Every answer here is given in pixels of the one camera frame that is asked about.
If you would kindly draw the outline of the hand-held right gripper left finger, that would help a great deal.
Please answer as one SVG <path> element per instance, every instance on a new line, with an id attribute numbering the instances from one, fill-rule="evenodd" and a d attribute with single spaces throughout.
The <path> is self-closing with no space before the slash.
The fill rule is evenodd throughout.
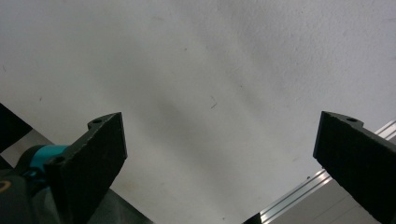
<path id="1" fill-rule="evenodd" d="M 86 224 L 127 159 L 122 114 L 88 123 L 88 131 L 44 163 L 62 224 Z"/>

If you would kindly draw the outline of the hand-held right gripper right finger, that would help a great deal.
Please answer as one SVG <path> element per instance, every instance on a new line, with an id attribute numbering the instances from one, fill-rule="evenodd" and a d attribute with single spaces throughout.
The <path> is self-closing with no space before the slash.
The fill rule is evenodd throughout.
<path id="1" fill-rule="evenodd" d="M 381 224 L 396 224 L 396 145 L 345 115 L 320 114 L 313 157 Z"/>

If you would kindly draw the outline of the black flat object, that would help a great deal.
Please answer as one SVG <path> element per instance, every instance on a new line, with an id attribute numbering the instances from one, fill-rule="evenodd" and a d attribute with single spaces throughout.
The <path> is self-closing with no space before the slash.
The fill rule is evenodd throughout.
<path id="1" fill-rule="evenodd" d="M 0 104 L 0 153 L 14 145 L 33 128 Z"/>

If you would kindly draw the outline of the aluminium frame rail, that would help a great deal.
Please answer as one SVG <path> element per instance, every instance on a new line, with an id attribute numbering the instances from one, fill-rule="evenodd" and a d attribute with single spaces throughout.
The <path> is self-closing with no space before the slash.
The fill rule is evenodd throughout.
<path id="1" fill-rule="evenodd" d="M 396 145 L 396 119 L 374 133 Z M 321 166 L 317 173 L 244 224 L 349 223 L 381 224 Z"/>

